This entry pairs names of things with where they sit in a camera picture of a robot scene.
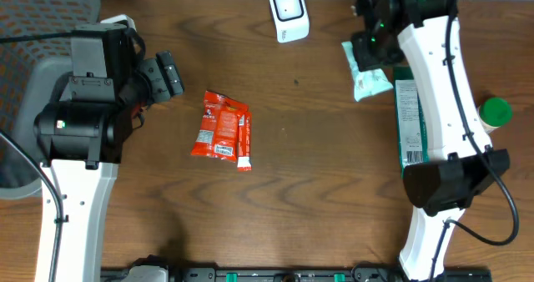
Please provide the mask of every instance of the wooden table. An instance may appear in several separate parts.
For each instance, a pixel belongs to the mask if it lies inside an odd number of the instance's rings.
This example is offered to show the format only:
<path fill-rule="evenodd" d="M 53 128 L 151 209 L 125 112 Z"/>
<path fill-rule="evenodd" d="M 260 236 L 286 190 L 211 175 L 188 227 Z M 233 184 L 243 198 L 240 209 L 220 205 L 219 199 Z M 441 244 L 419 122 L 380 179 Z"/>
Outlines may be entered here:
<path fill-rule="evenodd" d="M 393 93 L 356 103 L 340 43 L 362 29 L 352 0 L 306 0 L 310 35 L 278 44 L 267 0 L 102 0 L 127 13 L 148 56 L 169 49 L 185 94 L 151 108 L 123 150 L 106 222 L 103 266 L 161 254 L 221 267 L 394 264 L 411 219 L 401 181 Z M 461 39 L 477 103 L 508 100 L 491 134 L 507 148 L 504 180 L 521 216 L 495 248 L 457 229 L 448 266 L 487 266 L 494 281 L 529 281 L 534 261 L 534 3 L 462 1 Z M 189 156 L 212 89 L 252 111 L 253 171 Z M 511 216 L 492 185 L 462 222 L 504 239 Z M 39 199 L 0 202 L 0 280 L 33 280 Z"/>

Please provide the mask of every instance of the green cap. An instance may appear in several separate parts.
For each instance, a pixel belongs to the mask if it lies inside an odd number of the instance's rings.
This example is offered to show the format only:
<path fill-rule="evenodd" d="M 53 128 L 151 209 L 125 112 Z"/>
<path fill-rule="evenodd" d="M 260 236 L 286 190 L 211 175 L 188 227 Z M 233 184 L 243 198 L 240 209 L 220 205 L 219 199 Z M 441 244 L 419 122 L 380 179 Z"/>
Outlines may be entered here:
<path fill-rule="evenodd" d="M 502 98 L 490 98 L 481 105 L 481 119 L 492 127 L 501 127 L 511 120 L 511 106 Z"/>

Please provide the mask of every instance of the bottle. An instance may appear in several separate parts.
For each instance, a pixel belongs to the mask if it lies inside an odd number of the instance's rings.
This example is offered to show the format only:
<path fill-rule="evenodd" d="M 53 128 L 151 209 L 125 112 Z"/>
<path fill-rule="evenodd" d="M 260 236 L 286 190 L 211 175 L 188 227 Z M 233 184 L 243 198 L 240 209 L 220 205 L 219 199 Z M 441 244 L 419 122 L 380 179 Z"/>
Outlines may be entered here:
<path fill-rule="evenodd" d="M 490 98 L 478 107 L 482 127 L 486 133 L 491 133 L 511 120 L 510 104 L 502 98 Z"/>

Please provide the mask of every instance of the barcode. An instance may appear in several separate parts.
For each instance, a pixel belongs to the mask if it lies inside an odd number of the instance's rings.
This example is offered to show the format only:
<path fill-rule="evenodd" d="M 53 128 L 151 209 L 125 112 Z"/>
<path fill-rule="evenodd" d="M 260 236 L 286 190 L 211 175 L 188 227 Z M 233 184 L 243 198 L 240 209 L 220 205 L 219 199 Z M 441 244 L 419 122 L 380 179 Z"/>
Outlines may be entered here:
<path fill-rule="evenodd" d="M 423 162 L 423 151 L 406 151 L 406 157 L 409 164 L 417 164 Z"/>
<path fill-rule="evenodd" d="M 214 139 L 214 131 L 200 130 L 199 136 L 197 137 L 197 142 L 204 144 L 211 144 L 211 141 Z"/>
<path fill-rule="evenodd" d="M 216 145 L 215 145 L 215 152 L 216 152 L 217 154 L 223 154 L 223 155 L 225 155 L 225 156 L 231 156 L 232 153 L 234 152 L 234 148 L 232 148 L 232 147 L 225 147 L 225 146 L 216 144 Z"/>

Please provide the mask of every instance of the red stick packet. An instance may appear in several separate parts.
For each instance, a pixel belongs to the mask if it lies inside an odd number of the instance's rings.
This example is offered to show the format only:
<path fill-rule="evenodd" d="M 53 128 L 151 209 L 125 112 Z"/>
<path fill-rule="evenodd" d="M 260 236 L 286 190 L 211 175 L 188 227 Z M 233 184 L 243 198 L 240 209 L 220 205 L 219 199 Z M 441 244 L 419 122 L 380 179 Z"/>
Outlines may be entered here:
<path fill-rule="evenodd" d="M 237 170 L 252 170 L 250 164 L 250 112 L 245 112 L 239 120 L 239 156 Z"/>
<path fill-rule="evenodd" d="M 248 110 L 244 103 L 206 91 L 204 116 L 191 155 L 237 161 L 239 120 Z"/>

